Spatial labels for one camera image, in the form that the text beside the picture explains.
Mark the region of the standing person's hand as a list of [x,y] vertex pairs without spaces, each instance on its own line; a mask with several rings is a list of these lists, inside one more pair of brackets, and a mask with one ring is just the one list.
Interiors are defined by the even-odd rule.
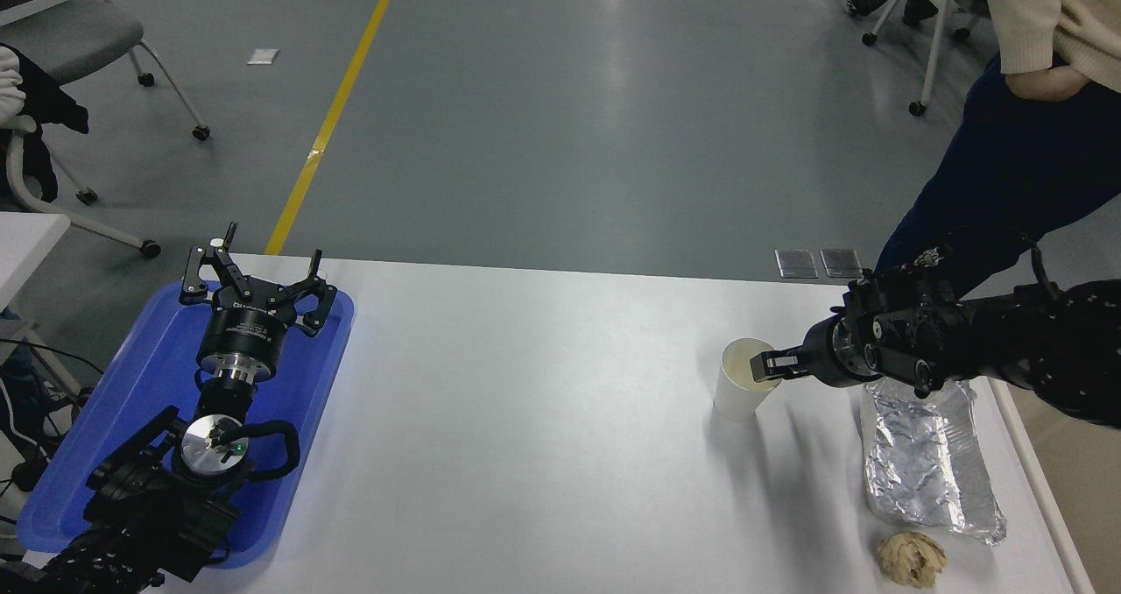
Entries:
[[1006,74],[1006,87],[1028,102],[1060,103],[1088,86],[1090,78],[1077,68],[1056,66],[1025,74]]

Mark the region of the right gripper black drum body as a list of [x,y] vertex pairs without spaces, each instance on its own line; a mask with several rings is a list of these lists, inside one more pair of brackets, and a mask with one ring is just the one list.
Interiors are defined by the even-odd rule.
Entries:
[[843,317],[830,317],[812,326],[802,338],[798,362],[809,375],[835,389],[881,379],[881,374],[868,365],[864,347]]

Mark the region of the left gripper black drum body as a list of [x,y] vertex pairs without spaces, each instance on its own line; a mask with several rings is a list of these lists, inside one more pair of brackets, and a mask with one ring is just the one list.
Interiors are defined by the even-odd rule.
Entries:
[[201,338],[196,363],[204,371],[219,370],[220,356],[239,354],[253,359],[269,373],[276,373],[286,332],[296,322],[293,304],[272,309],[242,306],[240,303],[212,307],[209,326]]

